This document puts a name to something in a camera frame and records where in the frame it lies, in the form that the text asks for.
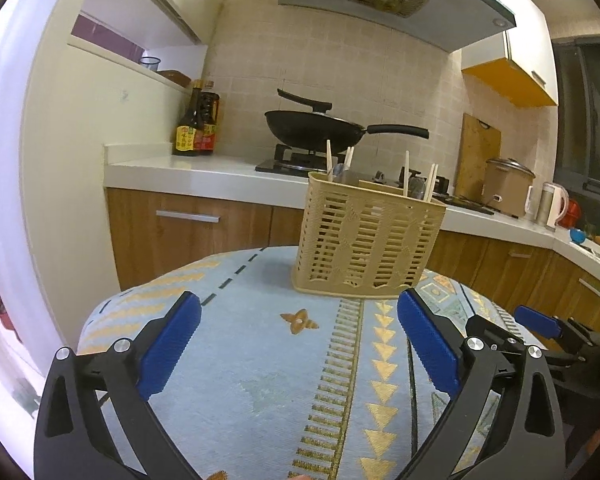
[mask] soy sauce bottle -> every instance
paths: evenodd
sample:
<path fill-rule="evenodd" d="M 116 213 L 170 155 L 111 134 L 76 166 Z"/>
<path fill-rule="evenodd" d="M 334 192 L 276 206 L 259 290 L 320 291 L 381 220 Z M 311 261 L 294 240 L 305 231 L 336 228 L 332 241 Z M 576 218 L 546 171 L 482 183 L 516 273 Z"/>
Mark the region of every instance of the soy sauce bottle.
<path fill-rule="evenodd" d="M 184 115 L 178 121 L 176 135 L 173 142 L 173 155 L 198 155 L 199 149 L 196 148 L 196 135 L 201 135 L 205 123 L 202 117 L 201 99 L 202 81 L 196 79 L 193 82 L 191 99 Z"/>

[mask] cabinet handle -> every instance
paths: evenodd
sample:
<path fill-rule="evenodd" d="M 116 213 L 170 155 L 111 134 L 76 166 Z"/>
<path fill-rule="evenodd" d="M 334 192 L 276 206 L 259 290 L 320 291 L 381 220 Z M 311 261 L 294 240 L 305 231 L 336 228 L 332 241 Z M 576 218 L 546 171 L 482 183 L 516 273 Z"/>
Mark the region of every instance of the cabinet handle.
<path fill-rule="evenodd" d="M 191 213 L 178 213 L 177 211 L 162 211 L 155 212 L 156 216 L 166 216 L 168 218 L 180 218 L 182 220 L 193 220 L 194 222 L 208 222 L 209 224 L 217 224 L 220 221 L 219 216 L 211 215 L 195 215 Z"/>
<path fill-rule="evenodd" d="M 509 251 L 509 256 L 512 258 L 531 258 L 531 254 L 515 253 L 513 251 Z"/>
<path fill-rule="evenodd" d="M 538 72 L 532 70 L 531 75 L 535 77 L 542 86 L 546 86 L 546 81 L 540 77 Z"/>
<path fill-rule="evenodd" d="M 589 283 L 585 282 L 582 278 L 578 278 L 578 281 L 586 286 L 591 292 L 593 292 L 596 296 L 600 297 L 600 291 L 597 290 L 593 285 L 589 285 Z"/>

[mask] chopstick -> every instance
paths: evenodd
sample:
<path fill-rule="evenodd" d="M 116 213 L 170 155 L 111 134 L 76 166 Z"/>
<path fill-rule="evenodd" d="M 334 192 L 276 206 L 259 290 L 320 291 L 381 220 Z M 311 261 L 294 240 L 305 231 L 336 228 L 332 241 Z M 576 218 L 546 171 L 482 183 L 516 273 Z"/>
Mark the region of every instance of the chopstick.
<path fill-rule="evenodd" d="M 349 146 L 347 148 L 347 155 L 344 158 L 344 170 L 348 170 L 351 167 L 351 159 L 353 158 L 353 150 L 355 146 Z"/>
<path fill-rule="evenodd" d="M 327 139 L 327 179 L 333 182 L 333 160 L 331 159 L 331 141 Z"/>
<path fill-rule="evenodd" d="M 438 176 L 438 165 L 432 164 L 431 169 L 429 170 L 429 177 L 427 178 L 427 187 L 424 192 L 424 201 L 425 202 L 431 202 L 431 198 L 433 197 L 433 187 L 434 187 L 437 176 Z"/>
<path fill-rule="evenodd" d="M 409 187 L 409 150 L 404 152 L 404 175 L 402 176 L 402 196 L 407 196 Z"/>

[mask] blue tablecloth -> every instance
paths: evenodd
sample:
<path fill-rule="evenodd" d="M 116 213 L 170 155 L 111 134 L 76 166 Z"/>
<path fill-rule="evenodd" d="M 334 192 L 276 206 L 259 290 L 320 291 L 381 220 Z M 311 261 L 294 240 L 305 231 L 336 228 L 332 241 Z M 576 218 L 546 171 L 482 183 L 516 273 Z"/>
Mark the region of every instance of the blue tablecloth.
<path fill-rule="evenodd" d="M 394 478 L 448 396 L 433 387 L 410 346 L 395 300 L 294 291 L 296 249 L 216 254 L 121 292 L 93 311 L 78 353 L 134 338 L 191 290 L 202 302 L 202 321 L 150 404 L 201 476 Z M 468 317 L 479 314 L 538 343 L 507 312 L 445 276 L 426 270 L 417 290 L 463 333 Z M 475 459 L 497 402 L 492 394 L 459 468 Z M 142 471 L 110 402 L 103 411 L 121 457 Z"/>

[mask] wok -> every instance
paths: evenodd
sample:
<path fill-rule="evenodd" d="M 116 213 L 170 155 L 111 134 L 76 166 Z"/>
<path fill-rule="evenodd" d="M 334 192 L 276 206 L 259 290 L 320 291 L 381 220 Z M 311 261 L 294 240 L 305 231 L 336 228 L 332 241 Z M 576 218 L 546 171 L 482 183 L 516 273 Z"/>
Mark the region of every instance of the wok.
<path fill-rule="evenodd" d="M 331 103 L 314 101 L 278 89 L 278 95 L 302 105 L 310 106 L 312 112 L 294 110 L 272 110 L 265 113 L 267 124 L 281 142 L 293 148 L 310 152 L 324 152 L 327 139 L 331 140 L 331 151 L 340 153 L 355 146 L 365 134 L 405 134 L 429 139 L 429 131 L 404 124 L 372 124 L 361 126 L 327 115 Z"/>

